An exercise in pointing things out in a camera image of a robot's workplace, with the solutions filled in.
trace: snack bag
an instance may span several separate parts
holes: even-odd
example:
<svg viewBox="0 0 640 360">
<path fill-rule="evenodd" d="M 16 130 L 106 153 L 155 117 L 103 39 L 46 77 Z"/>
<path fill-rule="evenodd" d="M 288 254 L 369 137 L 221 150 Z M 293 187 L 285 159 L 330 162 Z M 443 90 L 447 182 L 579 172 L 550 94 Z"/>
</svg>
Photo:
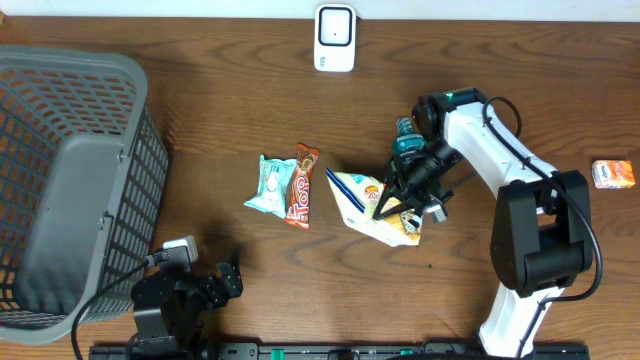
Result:
<svg viewBox="0 0 640 360">
<path fill-rule="evenodd" d="M 265 160 L 260 155 L 260 181 L 258 182 L 258 194 L 245 201 L 244 205 L 264 213 L 273 213 L 284 219 L 287 186 L 291 180 L 296 159 Z"/>
<path fill-rule="evenodd" d="M 291 183 L 289 210 L 285 222 L 289 225 L 309 229 L 309 202 L 311 198 L 311 174 L 318 161 L 320 150 L 298 144 L 297 165 Z"/>
<path fill-rule="evenodd" d="M 331 169 L 327 169 L 327 178 L 342 220 L 348 227 L 389 246 L 417 246 L 420 243 L 421 214 L 414 214 L 413 210 L 407 210 L 382 220 L 372 219 L 384 190 L 383 183 L 370 176 L 334 173 Z M 400 204 L 398 199 L 390 198 L 382 208 L 382 212 L 398 204 Z"/>
</svg>

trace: small orange box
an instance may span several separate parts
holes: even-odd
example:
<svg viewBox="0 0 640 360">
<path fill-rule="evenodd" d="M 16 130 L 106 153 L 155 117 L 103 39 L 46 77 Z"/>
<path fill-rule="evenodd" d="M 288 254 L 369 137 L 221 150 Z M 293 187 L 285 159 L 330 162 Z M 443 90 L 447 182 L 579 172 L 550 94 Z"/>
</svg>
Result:
<svg viewBox="0 0 640 360">
<path fill-rule="evenodd" d="M 635 185 L 631 161 L 597 160 L 591 165 L 593 182 L 598 189 L 623 189 Z"/>
</svg>

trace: wall outlet device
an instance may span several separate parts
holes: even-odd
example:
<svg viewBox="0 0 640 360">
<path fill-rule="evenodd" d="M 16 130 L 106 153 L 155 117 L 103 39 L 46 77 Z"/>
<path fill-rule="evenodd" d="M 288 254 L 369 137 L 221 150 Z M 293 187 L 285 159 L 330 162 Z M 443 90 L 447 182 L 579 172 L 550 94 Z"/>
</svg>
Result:
<svg viewBox="0 0 640 360">
<path fill-rule="evenodd" d="M 356 59 L 356 11 L 348 5 L 316 10 L 313 63 L 319 71 L 347 72 Z"/>
</svg>

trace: white device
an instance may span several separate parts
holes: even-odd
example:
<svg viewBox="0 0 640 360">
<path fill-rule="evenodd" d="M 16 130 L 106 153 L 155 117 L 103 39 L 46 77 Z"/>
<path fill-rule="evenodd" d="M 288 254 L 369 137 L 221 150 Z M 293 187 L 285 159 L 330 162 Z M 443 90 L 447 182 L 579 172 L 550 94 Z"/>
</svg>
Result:
<svg viewBox="0 0 640 360">
<path fill-rule="evenodd" d="M 444 138 L 452 148 L 466 158 L 487 183 L 493 195 L 498 189 L 514 180 L 529 183 L 541 180 L 540 176 L 524 166 L 509 149 L 497 141 L 482 117 L 483 104 L 480 102 L 458 106 L 447 113 L 444 123 Z M 487 115 L 498 133 L 520 154 L 528 157 L 531 164 L 551 176 L 556 169 L 537 158 L 498 119 L 492 106 Z M 480 327 L 480 340 L 489 355 L 515 357 L 529 323 L 538 308 L 538 302 L 546 297 L 560 296 L 564 289 L 552 287 L 538 290 L 527 298 L 521 298 L 516 291 L 509 290 L 502 283 L 498 289 L 491 314 Z M 551 304 L 546 305 L 531 336 L 522 350 L 522 356 L 533 350 L 533 338 Z"/>
<path fill-rule="evenodd" d="M 356 12 L 348 5 L 316 10 L 313 64 L 319 71 L 347 72 L 356 59 Z"/>
<path fill-rule="evenodd" d="M 176 239 L 176 240 L 167 241 L 164 244 L 162 244 L 162 248 L 164 250 L 177 248 L 177 247 L 181 247 L 181 246 L 186 246 L 187 247 L 187 253 L 189 254 L 189 260 L 192 263 L 194 263 L 194 262 L 196 262 L 198 260 L 199 256 L 198 256 L 198 249 L 196 248 L 196 240 L 191 235 L 189 235 L 187 237 L 183 237 L 182 239 Z"/>
</svg>

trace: brown candy bar wrapper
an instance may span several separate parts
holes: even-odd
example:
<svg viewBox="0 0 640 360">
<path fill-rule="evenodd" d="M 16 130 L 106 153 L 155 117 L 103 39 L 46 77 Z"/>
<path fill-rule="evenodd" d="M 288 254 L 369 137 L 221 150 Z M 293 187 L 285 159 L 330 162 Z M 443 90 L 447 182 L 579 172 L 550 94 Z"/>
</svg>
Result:
<svg viewBox="0 0 640 360">
<path fill-rule="evenodd" d="M 309 202 L 311 200 L 311 173 L 318 161 L 320 150 L 298 144 L 296 170 L 291 182 L 289 210 L 284 221 L 293 226 L 309 229 Z"/>
</svg>

